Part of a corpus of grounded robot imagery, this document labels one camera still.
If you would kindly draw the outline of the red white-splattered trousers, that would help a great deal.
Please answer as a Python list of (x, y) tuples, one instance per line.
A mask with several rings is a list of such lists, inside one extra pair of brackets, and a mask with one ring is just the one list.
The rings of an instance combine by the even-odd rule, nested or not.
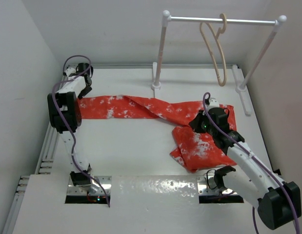
[(172, 136), (177, 147), (170, 155), (192, 173), (236, 165), (215, 146), (210, 135), (195, 133), (190, 128), (189, 122), (203, 109), (202, 101), (169, 103), (157, 98), (117, 95), (84, 97), (78, 105), (82, 119), (161, 118), (176, 124)]

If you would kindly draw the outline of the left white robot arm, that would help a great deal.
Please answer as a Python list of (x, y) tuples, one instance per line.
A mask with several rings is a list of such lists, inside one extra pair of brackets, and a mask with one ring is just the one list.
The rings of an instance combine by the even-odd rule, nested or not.
[(51, 126), (62, 138), (71, 164), (70, 179), (75, 187), (91, 185), (90, 163), (77, 149), (77, 130), (81, 126), (78, 101), (92, 90), (93, 67), (79, 63), (64, 70), (65, 81), (48, 94), (48, 111)]

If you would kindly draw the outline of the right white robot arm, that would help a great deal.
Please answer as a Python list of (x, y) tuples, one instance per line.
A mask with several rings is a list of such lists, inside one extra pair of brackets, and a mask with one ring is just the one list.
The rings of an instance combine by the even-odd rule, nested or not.
[(210, 135), (216, 147), (238, 166), (217, 169), (212, 177), (212, 189), (236, 192), (252, 205), (267, 228), (275, 230), (293, 222), (299, 234), (300, 188), (295, 182), (285, 182), (258, 159), (241, 134), (230, 128), (228, 114), (227, 109), (220, 107), (207, 112), (199, 110), (189, 123), (195, 133)]

